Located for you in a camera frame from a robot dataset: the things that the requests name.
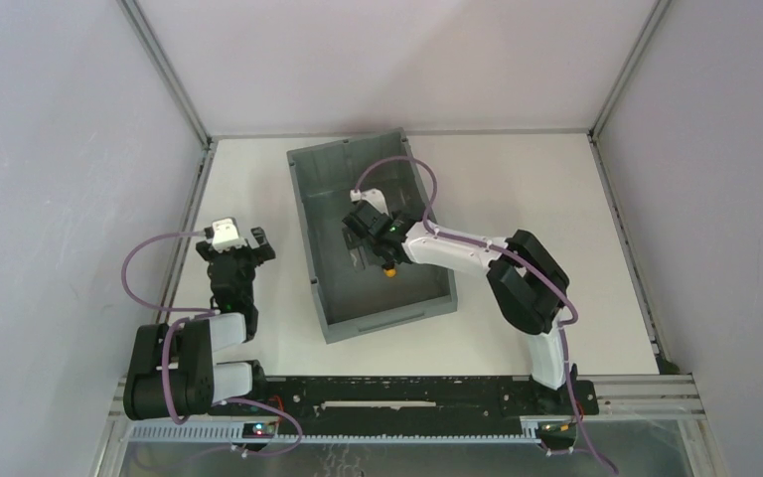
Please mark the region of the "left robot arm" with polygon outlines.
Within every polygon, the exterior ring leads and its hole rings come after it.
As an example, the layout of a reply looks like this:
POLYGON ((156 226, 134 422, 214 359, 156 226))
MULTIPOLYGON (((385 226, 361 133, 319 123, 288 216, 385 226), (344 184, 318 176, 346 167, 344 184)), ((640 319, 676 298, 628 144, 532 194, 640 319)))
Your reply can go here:
POLYGON ((182 424, 216 403, 263 392, 265 375, 258 361, 222 363, 216 357, 220 350, 251 341, 258 330, 253 281, 275 251, 263 229, 251 233, 255 245, 225 219, 196 234, 196 251, 207 264, 210 304, 183 309, 183 318, 172 324, 138 328, 123 394, 128 418, 182 424))

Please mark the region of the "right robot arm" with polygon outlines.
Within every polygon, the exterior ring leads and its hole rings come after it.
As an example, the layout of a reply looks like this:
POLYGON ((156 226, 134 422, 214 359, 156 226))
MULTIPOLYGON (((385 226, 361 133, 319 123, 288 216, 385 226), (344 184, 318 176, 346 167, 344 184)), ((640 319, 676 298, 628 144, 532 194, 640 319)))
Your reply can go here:
POLYGON ((427 217, 382 212, 368 200, 356 201, 343 223, 386 272, 402 264, 433 265, 485 279, 504 319, 526 339, 537 412, 581 413, 583 394, 566 335, 579 313, 568 297, 567 273, 534 234, 465 234, 427 217))

